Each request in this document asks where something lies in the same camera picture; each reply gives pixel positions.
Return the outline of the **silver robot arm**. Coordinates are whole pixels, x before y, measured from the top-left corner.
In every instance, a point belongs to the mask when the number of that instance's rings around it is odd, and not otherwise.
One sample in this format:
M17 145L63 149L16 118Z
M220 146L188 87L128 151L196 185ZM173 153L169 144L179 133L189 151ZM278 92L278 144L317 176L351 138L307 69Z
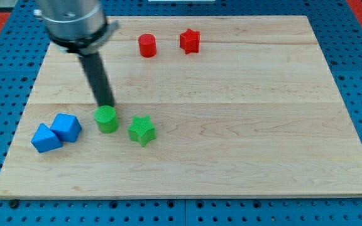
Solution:
M54 44L77 55L97 105L115 105L99 49L119 29L109 22L99 0L36 0L40 18Z

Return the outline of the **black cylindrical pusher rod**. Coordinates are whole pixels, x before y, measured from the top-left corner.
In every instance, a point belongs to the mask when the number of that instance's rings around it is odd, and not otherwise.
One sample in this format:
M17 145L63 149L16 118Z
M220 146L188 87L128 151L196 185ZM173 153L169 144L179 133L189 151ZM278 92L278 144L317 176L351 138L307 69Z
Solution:
M79 57L79 62L82 65L97 105L114 107L114 95L100 54L97 52L87 56L81 56Z

